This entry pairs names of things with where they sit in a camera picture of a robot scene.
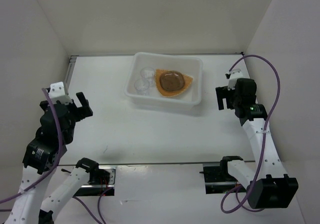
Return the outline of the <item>smoky plate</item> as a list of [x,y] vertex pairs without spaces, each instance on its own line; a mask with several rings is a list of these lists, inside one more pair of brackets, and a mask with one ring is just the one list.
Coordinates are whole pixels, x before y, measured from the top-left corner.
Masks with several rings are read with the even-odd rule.
[[185,79],[178,71],[166,71],[159,77],[160,86],[168,92],[181,90],[185,86]]

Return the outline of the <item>clear cup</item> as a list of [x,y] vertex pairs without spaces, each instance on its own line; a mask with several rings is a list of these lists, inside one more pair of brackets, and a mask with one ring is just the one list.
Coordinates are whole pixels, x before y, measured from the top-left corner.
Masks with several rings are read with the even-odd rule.
[[147,79],[149,82],[155,80],[156,71],[152,67],[144,67],[140,71],[140,75],[142,78]]
[[148,96],[150,89],[150,82],[146,78],[139,78],[134,83],[135,91],[138,95]]

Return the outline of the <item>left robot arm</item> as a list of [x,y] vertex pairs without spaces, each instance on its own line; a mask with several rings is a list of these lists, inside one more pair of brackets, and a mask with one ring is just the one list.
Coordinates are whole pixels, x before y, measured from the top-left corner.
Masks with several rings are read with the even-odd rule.
[[70,199],[85,183],[94,184],[100,177],[99,164],[88,158],[77,162],[71,174],[49,196],[45,197],[66,146],[73,141],[77,122],[93,116],[88,100],[76,93],[81,106],[63,94],[54,100],[53,88],[43,89],[46,97],[40,103],[44,114],[35,138],[27,145],[23,157],[22,179],[7,224],[52,224]]

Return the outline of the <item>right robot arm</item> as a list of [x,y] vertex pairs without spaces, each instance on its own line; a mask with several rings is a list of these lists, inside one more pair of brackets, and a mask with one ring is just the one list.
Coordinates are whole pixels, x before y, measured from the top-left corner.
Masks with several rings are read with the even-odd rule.
[[270,132],[267,111],[263,104],[256,102],[256,82],[239,78],[234,87],[217,87],[215,91],[218,109],[235,111],[257,165],[253,171],[241,157],[224,156],[220,162],[220,177],[225,181],[235,178],[245,189],[244,199],[254,211],[287,208],[299,184],[281,163]]

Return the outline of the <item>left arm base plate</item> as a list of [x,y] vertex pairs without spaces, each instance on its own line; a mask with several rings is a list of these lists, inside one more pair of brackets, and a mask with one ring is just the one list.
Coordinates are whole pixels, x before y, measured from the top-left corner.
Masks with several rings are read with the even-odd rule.
[[75,197],[114,196],[116,181],[116,167],[99,167],[97,174],[90,177],[89,182],[81,186]]

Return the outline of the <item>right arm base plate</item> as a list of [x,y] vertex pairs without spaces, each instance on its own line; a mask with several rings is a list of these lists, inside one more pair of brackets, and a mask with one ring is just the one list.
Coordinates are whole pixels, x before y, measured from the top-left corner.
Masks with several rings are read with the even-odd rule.
[[226,194],[240,183],[230,176],[226,176],[218,162],[204,163],[199,172],[204,178],[205,192],[209,194]]

